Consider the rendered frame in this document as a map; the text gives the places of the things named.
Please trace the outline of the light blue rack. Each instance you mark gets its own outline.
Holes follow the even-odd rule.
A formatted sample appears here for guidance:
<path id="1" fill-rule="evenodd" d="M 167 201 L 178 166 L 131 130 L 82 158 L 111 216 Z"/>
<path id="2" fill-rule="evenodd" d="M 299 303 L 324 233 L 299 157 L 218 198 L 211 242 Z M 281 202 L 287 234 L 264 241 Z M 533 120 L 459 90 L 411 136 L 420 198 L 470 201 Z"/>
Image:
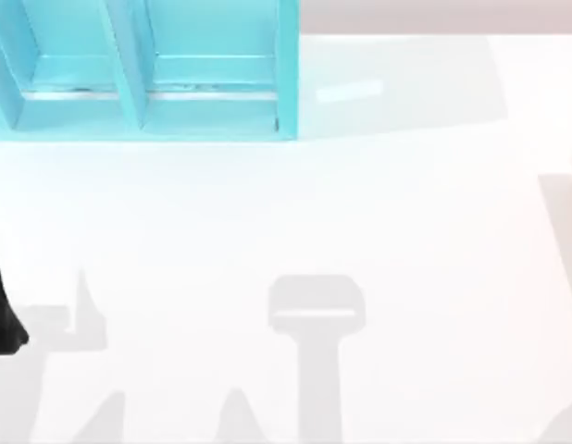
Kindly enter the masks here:
<path id="1" fill-rule="evenodd" d="M 301 0 L 0 0 L 0 142 L 290 141 Z"/>

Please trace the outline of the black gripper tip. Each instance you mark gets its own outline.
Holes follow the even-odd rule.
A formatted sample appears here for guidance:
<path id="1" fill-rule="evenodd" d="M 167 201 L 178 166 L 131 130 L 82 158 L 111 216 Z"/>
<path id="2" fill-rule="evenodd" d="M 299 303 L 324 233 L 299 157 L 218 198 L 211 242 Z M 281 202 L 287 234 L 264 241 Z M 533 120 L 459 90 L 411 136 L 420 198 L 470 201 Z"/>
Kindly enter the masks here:
<path id="1" fill-rule="evenodd" d="M 13 355 L 28 344 L 30 335 L 13 310 L 0 272 L 0 356 Z"/>

